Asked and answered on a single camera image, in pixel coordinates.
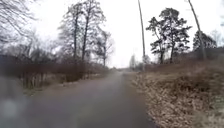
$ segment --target fallen leaves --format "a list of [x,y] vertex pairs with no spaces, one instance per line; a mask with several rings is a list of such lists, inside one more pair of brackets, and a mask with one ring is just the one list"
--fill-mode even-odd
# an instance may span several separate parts
[[211,107],[213,72],[151,72],[136,75],[132,85],[145,96],[147,113],[161,128],[193,128],[198,113]]

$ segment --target asphalt road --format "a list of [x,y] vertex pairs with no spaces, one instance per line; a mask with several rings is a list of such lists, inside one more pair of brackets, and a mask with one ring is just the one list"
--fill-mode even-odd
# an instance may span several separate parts
[[126,82],[123,73],[116,72],[49,88],[26,99],[21,118],[8,119],[5,124],[13,125],[4,128],[155,128]]

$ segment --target overcast sky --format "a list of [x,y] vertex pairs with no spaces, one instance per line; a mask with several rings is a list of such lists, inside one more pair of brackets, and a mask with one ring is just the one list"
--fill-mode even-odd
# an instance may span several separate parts
[[[67,7],[77,0],[41,0],[32,7],[38,21],[34,26],[42,38],[56,39],[58,26]],[[137,0],[98,0],[107,18],[106,26],[115,41],[114,53],[110,57],[109,66],[126,67],[129,65],[131,55],[135,54],[138,60],[142,57],[141,25],[139,19]],[[180,17],[188,20],[188,25],[193,26],[189,34],[191,43],[196,24],[189,4],[185,0],[140,0],[143,13],[144,27],[153,16],[158,16],[166,7],[172,7],[180,12]],[[220,27],[223,14],[221,0],[192,0],[195,11],[201,23],[202,31],[210,34],[212,30],[223,33]],[[150,43],[154,41],[151,33],[145,31],[146,53],[154,60],[150,52]]]

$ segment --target grass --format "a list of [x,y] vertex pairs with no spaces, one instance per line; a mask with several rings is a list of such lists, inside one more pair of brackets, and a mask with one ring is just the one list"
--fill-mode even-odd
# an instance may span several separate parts
[[136,75],[132,85],[161,128],[222,128],[223,77],[219,63],[195,62],[157,67]]

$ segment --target hillside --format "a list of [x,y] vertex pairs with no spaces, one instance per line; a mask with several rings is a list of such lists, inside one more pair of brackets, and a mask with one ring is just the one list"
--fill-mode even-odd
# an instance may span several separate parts
[[222,60],[154,67],[132,82],[161,128],[223,128]]

